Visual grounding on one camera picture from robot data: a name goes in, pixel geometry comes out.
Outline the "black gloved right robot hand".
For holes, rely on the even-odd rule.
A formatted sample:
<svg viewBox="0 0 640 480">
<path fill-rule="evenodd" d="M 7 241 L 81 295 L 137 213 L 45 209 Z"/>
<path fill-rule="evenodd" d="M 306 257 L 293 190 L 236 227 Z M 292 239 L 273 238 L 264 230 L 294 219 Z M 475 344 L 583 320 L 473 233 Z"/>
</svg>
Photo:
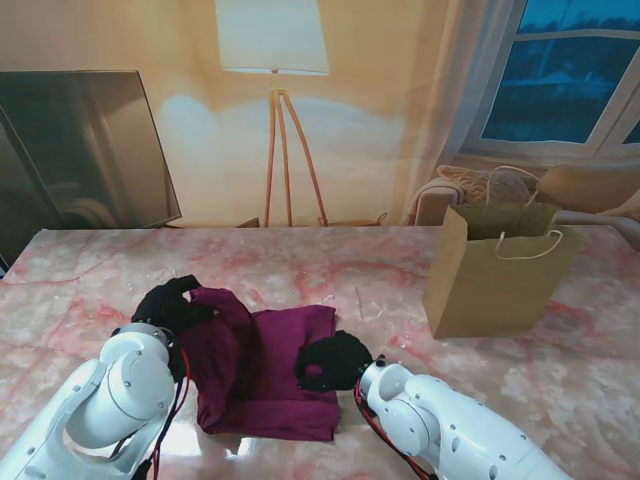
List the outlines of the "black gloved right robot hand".
<svg viewBox="0 0 640 480">
<path fill-rule="evenodd" d="M 303 390 L 348 391 L 356 386 L 372 362 L 368 348 L 356 336 L 338 330 L 300 351 L 295 374 Z"/>
</svg>

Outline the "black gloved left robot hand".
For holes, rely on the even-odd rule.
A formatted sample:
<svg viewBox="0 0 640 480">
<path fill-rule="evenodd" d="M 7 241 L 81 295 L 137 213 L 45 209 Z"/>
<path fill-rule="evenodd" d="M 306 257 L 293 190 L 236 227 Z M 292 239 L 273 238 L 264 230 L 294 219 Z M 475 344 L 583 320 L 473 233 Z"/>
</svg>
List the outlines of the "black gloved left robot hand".
<svg viewBox="0 0 640 480">
<path fill-rule="evenodd" d="M 173 278 L 146 293 L 137 306 L 132 323 L 145 323 L 178 333 L 212 320 L 216 310 L 185 297 L 201 287 L 194 275 Z"/>
</svg>

